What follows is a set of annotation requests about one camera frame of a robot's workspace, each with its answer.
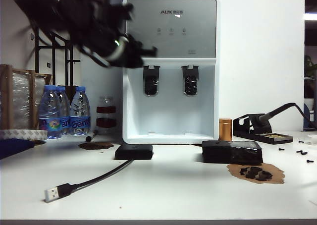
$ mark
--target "usb cable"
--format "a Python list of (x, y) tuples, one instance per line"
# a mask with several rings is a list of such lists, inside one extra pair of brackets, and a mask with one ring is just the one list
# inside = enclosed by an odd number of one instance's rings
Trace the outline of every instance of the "usb cable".
[(47, 189), (44, 191), (45, 193), (45, 202), (51, 202), (54, 201), (56, 199), (60, 199), (63, 197), (66, 197), (68, 195), (70, 195), (71, 193), (82, 189), (84, 187), (87, 187), (89, 185), (92, 185), (94, 183), (97, 183), (99, 181), (101, 181), (102, 179), (105, 179), (107, 177), (110, 177), (114, 174), (116, 174), (117, 172), (119, 172), (120, 170), (122, 170), (123, 168), (125, 168), (126, 166), (128, 166), (129, 164), (131, 164), (133, 162), (133, 160), (128, 160), (125, 163), (119, 165), (118, 167), (116, 167), (115, 169), (97, 177), (91, 180), (88, 180), (86, 182), (80, 183), (80, 184), (62, 184), (59, 185), (57, 187), (54, 187), (52, 189)]

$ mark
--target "copper cylinder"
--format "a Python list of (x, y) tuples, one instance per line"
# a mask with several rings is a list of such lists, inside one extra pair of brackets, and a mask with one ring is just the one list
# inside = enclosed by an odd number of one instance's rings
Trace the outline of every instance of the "copper cylinder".
[(232, 119), (230, 118), (219, 119), (219, 140), (232, 141)]

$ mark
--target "plastic water bottle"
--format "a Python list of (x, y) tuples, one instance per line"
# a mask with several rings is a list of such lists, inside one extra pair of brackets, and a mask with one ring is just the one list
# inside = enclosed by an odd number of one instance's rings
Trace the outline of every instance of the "plastic water bottle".
[(86, 135), (90, 130), (90, 106), (85, 90), (84, 86), (77, 86), (71, 103), (71, 135)]
[(70, 123), (70, 104), (68, 97), (65, 93), (65, 86), (57, 86), (56, 93), (60, 102), (60, 120), (61, 130), (63, 135), (69, 134), (69, 123)]
[(57, 139), (62, 135), (60, 102), (55, 89), (54, 85), (46, 85), (39, 105), (39, 129), (48, 132), (48, 139)]

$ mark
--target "brown paper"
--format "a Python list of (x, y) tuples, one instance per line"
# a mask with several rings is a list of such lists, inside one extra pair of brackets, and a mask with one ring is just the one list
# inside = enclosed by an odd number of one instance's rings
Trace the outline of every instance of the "brown paper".
[(113, 147), (113, 144), (111, 142), (88, 142), (80, 144), (79, 147), (86, 150), (99, 150)]
[(244, 180), (248, 180), (250, 182), (253, 183), (257, 183), (257, 184), (283, 184), (284, 183), (284, 171), (280, 170), (279, 168), (271, 165), (271, 164), (266, 164), (266, 163), (262, 163), (260, 166), (256, 166), (259, 168), (262, 168), (262, 170), (265, 170), (269, 173), (272, 174), (272, 178), (270, 180), (267, 181), (258, 181), (256, 179), (250, 179), (250, 178), (246, 178), (245, 175), (241, 175), (240, 171), (241, 169), (244, 168), (250, 168), (250, 167), (254, 167), (254, 166), (246, 166), (246, 165), (228, 165), (227, 168), (229, 169), (229, 172), (234, 176), (237, 177), (239, 179), (244, 179)]

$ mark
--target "white tabletop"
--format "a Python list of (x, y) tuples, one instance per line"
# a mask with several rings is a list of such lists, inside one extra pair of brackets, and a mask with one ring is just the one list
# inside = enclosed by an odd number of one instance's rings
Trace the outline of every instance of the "white tabletop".
[[(259, 143), (263, 161), (285, 171), (284, 184), (238, 179), (225, 164), (202, 163), (202, 148), (198, 146), (154, 145), (151, 160), (134, 161), (103, 181), (45, 203), (44, 190), (81, 183), (124, 162), (113, 160), (118, 144), (109, 149), (84, 150), (77, 145), (85, 137), (48, 140), (1, 160), (0, 217), (5, 224), (15, 220), (26, 220), (25, 224), (34, 224), (33, 220), (76, 220), (77, 224), (87, 220), (96, 224), (135, 220), (147, 224), (229, 224), (222, 220), (246, 224), (247, 220), (256, 220), (249, 222), (265, 224), (289, 219), (293, 223), (288, 224), (302, 224), (301, 219), (306, 219), (305, 224), (317, 224), (317, 146), (298, 143), (309, 142), (307, 135), (312, 133), (285, 134), (293, 135), (294, 142)], [(96, 136), (93, 141), (104, 140)], [(298, 150), (308, 154), (300, 155)]]

